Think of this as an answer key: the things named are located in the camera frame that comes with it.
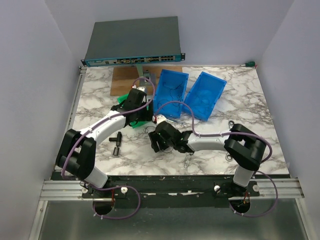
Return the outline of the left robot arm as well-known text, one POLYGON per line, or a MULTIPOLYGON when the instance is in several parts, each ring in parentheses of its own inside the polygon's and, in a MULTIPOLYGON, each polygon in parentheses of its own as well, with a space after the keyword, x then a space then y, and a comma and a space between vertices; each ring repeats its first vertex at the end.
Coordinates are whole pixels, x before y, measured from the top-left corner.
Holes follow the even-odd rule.
POLYGON ((101 198, 107 197, 111 185, 106 173, 95 167, 96 148, 113 133, 134 122, 150 121, 152 101, 147 101, 145 87, 132 88, 125 100, 112 106, 110 112, 82 130, 69 129, 63 137, 55 165, 62 168, 62 177, 69 172, 76 178, 93 185, 101 198))

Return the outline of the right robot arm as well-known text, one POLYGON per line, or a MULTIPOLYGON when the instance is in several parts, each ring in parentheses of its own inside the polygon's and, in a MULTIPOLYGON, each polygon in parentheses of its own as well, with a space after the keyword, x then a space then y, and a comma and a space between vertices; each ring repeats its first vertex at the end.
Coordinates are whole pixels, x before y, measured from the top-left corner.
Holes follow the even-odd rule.
POLYGON ((268 141, 238 123, 226 132, 200 134, 194 129, 179 131, 167 121, 162 121, 148 136, 156 153, 168 148, 189 154, 207 150, 227 152, 238 164, 230 183, 230 191, 236 196, 247 192, 250 179, 264 162, 267 147, 268 156, 272 154, 268 141))

